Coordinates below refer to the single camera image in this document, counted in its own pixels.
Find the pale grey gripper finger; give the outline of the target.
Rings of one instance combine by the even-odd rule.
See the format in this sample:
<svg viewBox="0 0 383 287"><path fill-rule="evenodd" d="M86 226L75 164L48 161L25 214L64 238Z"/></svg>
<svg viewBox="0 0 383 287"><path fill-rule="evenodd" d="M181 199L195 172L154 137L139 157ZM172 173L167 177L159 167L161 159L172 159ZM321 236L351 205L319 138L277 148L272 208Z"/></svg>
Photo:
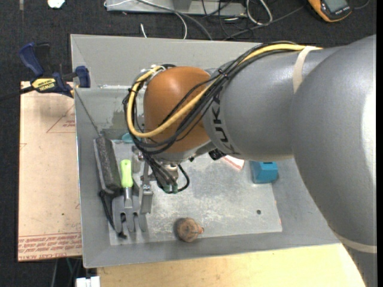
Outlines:
<svg viewBox="0 0 383 287"><path fill-rule="evenodd" d="M135 146L132 147L132 172L139 173L143 161L142 152Z"/></svg>
<svg viewBox="0 0 383 287"><path fill-rule="evenodd" d="M151 213L153 190L150 184L144 184L139 189L139 214Z"/></svg>

